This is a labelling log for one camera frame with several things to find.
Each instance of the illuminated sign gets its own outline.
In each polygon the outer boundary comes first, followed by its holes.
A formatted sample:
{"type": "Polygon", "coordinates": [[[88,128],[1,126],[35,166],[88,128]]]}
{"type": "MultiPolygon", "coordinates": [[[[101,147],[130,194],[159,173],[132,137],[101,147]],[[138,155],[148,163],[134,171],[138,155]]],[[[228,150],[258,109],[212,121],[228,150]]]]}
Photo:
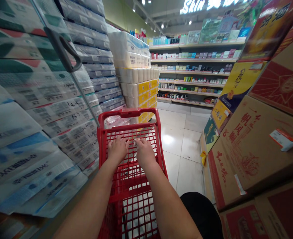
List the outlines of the illuminated sign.
{"type": "Polygon", "coordinates": [[[224,4],[222,5],[222,0],[185,0],[183,9],[180,10],[180,15],[198,12],[203,10],[204,5],[207,6],[206,10],[212,8],[229,7],[230,5],[236,5],[239,0],[224,0],[224,4]]]}

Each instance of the red shopping cart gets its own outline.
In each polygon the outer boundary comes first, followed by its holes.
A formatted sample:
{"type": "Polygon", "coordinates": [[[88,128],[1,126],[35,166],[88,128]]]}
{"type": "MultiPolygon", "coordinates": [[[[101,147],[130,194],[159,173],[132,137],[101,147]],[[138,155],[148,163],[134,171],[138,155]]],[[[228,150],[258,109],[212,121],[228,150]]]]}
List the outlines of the red shopping cart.
{"type": "Polygon", "coordinates": [[[136,160],[135,138],[150,141],[156,162],[167,177],[162,143],[161,123],[156,108],[132,108],[105,112],[99,115],[98,141],[100,148],[99,168],[108,158],[108,143],[119,135],[130,140],[128,155],[113,176],[107,212],[99,238],[160,238],[154,213],[151,187],[136,160]],[[155,114],[156,122],[138,123],[104,129],[104,121],[110,116],[121,118],[139,117],[142,113],[155,114]]]}

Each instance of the product box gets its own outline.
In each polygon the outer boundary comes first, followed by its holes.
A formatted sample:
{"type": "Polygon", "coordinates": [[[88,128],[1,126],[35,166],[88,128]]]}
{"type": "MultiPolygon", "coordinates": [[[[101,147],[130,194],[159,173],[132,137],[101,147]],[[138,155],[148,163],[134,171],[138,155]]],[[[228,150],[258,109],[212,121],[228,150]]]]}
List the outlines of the product box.
{"type": "Polygon", "coordinates": [[[215,123],[217,132],[220,134],[233,113],[227,108],[226,105],[223,104],[220,99],[218,99],[210,114],[215,123]]]}
{"type": "Polygon", "coordinates": [[[209,153],[213,145],[216,143],[219,138],[219,133],[212,116],[209,117],[209,120],[204,128],[205,142],[206,142],[206,153],[209,153]]]}
{"type": "Polygon", "coordinates": [[[267,62],[235,63],[219,97],[225,106],[235,112],[236,108],[249,92],[267,62]]]}
{"type": "Polygon", "coordinates": [[[0,105],[0,148],[41,130],[42,127],[16,102],[0,105]]]}
{"type": "Polygon", "coordinates": [[[270,239],[278,237],[268,236],[265,224],[260,217],[254,200],[221,212],[223,234],[225,239],[254,238],[270,239]]]}
{"type": "Polygon", "coordinates": [[[293,115],[293,27],[249,95],[293,115]]]}
{"type": "Polygon", "coordinates": [[[220,211],[247,198],[237,184],[231,159],[226,152],[225,140],[220,137],[207,154],[217,209],[220,211]]]}
{"type": "Polygon", "coordinates": [[[218,141],[242,188],[259,192],[293,176],[293,117],[245,96],[218,141]]]}
{"type": "Polygon", "coordinates": [[[293,182],[256,197],[255,202],[270,238],[293,238],[293,182]]]}
{"type": "Polygon", "coordinates": [[[270,1],[263,7],[239,62],[270,60],[292,24],[293,1],[270,1]]]}

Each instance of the shopping aisle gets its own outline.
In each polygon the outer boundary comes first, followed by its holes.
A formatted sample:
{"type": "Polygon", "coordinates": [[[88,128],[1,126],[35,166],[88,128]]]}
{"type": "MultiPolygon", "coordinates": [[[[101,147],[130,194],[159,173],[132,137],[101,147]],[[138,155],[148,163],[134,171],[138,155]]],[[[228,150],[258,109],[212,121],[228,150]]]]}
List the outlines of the shopping aisle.
{"type": "Polygon", "coordinates": [[[198,140],[211,110],[163,102],[157,103],[157,109],[170,183],[179,196],[187,192],[205,195],[198,140]]]}

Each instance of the wall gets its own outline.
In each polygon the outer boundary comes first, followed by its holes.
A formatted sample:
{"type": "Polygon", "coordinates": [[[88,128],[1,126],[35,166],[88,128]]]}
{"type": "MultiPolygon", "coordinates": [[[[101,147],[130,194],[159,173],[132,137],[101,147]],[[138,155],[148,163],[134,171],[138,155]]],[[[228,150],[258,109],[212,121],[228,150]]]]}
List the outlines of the wall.
{"type": "Polygon", "coordinates": [[[125,0],[103,0],[103,5],[106,21],[111,25],[128,32],[135,29],[141,31],[143,28],[148,37],[159,35],[159,31],[157,30],[157,33],[152,31],[150,26],[125,3],[125,0]]]}

